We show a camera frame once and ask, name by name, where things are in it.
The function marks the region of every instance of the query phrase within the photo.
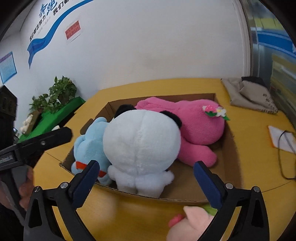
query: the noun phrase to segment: red scarf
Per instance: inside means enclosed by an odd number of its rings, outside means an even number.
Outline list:
[[[86,164],[84,164],[84,163],[82,163],[80,161],[76,161],[76,168],[77,169],[84,170],[86,168],[86,166],[87,166]],[[100,170],[98,177],[103,177],[106,174],[107,174],[106,172],[103,172],[103,171]]]

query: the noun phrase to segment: pink plush head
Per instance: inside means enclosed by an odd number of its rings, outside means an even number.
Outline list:
[[[182,121],[181,134],[190,143],[209,145],[218,141],[224,131],[225,120],[219,117],[210,117],[203,106],[218,108],[219,105],[211,100],[201,99],[194,101],[179,101],[178,116]]]
[[[171,227],[166,238],[167,241],[196,241],[213,219],[213,216],[201,207],[185,206],[184,211],[186,218]]]

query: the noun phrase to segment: blue gripper pad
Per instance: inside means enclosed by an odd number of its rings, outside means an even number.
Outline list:
[[[98,178],[99,172],[99,163],[92,160],[81,173],[76,174],[72,179],[70,182],[71,187],[69,188],[69,196],[72,198],[72,207],[74,209],[83,206]]]
[[[215,185],[214,180],[212,180],[214,174],[211,173],[202,161],[198,161],[194,164],[193,173],[211,207],[220,210],[223,204],[223,195]]]

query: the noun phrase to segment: red paper notice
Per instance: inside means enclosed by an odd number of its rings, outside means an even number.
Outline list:
[[[70,28],[68,28],[65,31],[67,40],[69,38],[71,38],[74,34],[76,34],[80,29],[81,28],[80,28],[80,25],[79,25],[79,21],[77,21],[76,23],[74,23]]]

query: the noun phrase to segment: ceiling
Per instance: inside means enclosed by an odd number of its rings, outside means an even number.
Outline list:
[[[3,40],[8,38],[10,35],[15,34],[20,31],[22,24],[24,23],[27,15],[29,14],[31,8],[34,6],[37,0],[33,0],[13,21],[9,29],[5,33]]]

